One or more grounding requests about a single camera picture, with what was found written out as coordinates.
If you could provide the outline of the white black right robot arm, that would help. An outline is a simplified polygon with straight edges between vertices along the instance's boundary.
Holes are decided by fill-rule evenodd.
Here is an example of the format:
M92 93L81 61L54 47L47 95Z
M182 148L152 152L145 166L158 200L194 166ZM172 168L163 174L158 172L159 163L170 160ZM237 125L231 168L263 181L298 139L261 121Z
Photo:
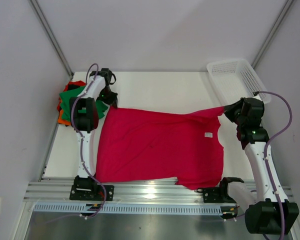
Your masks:
M236 124L237 139L246 154L254 177L256 193L240 178L223 178L218 196L224 202L234 199L244 211L249 233L277 235L283 239L295 223L299 208L290 202L279 181L271 153L270 138L261 125L265 104L255 97L242 97L227 105L224 115Z

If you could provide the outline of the red folded t shirt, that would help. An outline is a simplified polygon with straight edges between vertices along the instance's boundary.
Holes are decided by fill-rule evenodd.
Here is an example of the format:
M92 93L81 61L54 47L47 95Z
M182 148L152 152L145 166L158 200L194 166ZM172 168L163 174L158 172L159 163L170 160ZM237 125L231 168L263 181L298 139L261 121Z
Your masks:
M65 86L65 88L63 89L63 92L67 92L67 91L70 91L70 90L75 90L75 89L78 89L79 87L83 87L85 86L86 83L79 80L79 81L69 81L68 84ZM58 105L56 107L56 109L58 110L58 112L61 111L61 97L58 98L59 102L58 102Z

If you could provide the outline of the left aluminium corner post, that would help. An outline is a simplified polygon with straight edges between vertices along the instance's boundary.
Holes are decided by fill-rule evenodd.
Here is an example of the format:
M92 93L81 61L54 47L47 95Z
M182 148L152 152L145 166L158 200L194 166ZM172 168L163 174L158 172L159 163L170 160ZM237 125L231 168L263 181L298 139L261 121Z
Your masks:
M52 48L54 49L55 54L57 55L59 61L61 62L64 70L66 71L67 75L72 78L74 76L74 72L72 71L69 62L66 59L66 56L49 24L49 21L42 10L40 3L38 0L29 0L29 5L31 6L38 22L40 23L45 35L50 42Z

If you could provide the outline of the right aluminium corner post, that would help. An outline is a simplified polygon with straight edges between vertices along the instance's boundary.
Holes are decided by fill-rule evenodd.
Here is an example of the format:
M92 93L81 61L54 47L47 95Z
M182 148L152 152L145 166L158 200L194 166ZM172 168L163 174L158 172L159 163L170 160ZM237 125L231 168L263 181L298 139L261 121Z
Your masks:
M274 41L276 35L278 34L280 28L284 24L286 18L288 17L290 11L293 9L293 6L295 5L296 2L297 2L296 0L286 0L284 2L283 7L281 8L278 16L276 17L262 45L257 51L255 58L252 61L251 66L253 69L256 69L258 65L261 63L264 55L266 54L267 50L271 46L272 42Z

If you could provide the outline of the aluminium front rail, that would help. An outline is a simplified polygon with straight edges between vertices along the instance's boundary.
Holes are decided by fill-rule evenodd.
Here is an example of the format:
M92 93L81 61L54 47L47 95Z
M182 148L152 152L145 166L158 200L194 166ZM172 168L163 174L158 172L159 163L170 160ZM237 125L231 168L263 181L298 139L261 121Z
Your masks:
M44 178L28 184L25 202L69 202L74 179ZM112 204L200 205L203 194L175 184L175 178L112 183Z

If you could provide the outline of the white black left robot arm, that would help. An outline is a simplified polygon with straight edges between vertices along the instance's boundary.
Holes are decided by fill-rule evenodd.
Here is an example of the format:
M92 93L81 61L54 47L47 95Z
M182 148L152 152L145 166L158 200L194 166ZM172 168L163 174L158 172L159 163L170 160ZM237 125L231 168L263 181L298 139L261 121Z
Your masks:
M70 122L76 132L79 147L79 164L71 194L82 194L87 200L93 200L103 189L95 180L96 167L93 161L93 140L99 126L99 114L96 101L107 106L118 107L118 94L111 90L115 74L108 68L87 72L86 86L76 97L69 100Z

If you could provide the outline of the aluminium corner post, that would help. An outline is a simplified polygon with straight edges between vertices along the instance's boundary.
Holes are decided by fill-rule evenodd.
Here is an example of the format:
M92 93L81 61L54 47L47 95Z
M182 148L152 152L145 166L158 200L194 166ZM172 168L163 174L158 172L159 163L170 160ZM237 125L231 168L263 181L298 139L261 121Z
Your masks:
M272 42L274 41L276 35L278 34L280 28L284 24L286 18L288 17L290 11L293 9L293 6L295 5L296 2L297 2L296 0L286 0L284 2L283 7L281 8L278 16L276 17L262 45L257 51L255 58L252 61L251 66L253 69L256 69L258 65L261 63L264 55L266 54L267 50L271 46Z
M67 75L72 78L74 76L74 72L72 71L69 62L66 59L66 56L49 24L49 21L42 10L40 3L38 0L29 0L29 5L31 6L38 22L40 23L45 35L50 42L52 48L54 49L55 54L57 55L59 61L61 62L64 70L66 71Z

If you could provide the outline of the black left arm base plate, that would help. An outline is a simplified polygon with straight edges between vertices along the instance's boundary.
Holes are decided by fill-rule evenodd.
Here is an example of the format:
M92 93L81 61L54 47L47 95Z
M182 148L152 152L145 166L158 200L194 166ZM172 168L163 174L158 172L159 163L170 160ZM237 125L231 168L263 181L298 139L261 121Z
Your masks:
M104 185L106 191L106 201L112 201L115 192L114 185ZM72 201L103 201L105 197L104 190L100 185L89 188L71 187L69 199Z

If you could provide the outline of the white plastic basket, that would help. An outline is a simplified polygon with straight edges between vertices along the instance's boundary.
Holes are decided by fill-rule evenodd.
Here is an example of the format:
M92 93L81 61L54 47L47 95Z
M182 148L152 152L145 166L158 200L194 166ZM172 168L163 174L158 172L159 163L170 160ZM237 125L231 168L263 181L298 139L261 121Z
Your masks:
M235 58L210 62L206 69L210 84L223 106L233 104L240 98L252 98L255 92L259 92L258 97L264 104L272 100L270 95L262 93L267 89L245 59Z

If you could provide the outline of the crimson t shirt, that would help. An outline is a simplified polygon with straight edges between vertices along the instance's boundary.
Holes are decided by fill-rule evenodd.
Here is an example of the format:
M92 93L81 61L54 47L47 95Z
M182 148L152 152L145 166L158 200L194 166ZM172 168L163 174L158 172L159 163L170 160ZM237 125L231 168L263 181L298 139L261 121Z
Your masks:
M222 179L224 148L218 138L223 107L188 114L110 108L96 159L102 183L176 178L190 190Z

